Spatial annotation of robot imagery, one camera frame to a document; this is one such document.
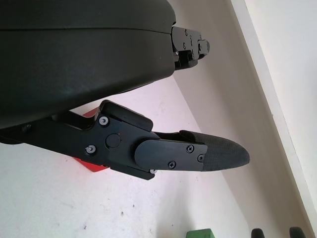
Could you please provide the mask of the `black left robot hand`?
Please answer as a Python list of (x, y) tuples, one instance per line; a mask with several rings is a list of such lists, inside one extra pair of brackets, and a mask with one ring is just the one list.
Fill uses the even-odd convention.
[(234, 141), (153, 131), (107, 100), (209, 54), (165, 0), (3, 0), (0, 141), (29, 144), (150, 180), (157, 170), (213, 172), (249, 163)]

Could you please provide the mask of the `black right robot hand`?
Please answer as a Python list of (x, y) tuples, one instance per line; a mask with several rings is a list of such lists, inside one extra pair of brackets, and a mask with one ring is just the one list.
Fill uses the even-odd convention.
[[(303, 230), (300, 227), (291, 227), (289, 229), (290, 238), (306, 238)], [(265, 238), (262, 229), (256, 228), (251, 232), (251, 238)]]

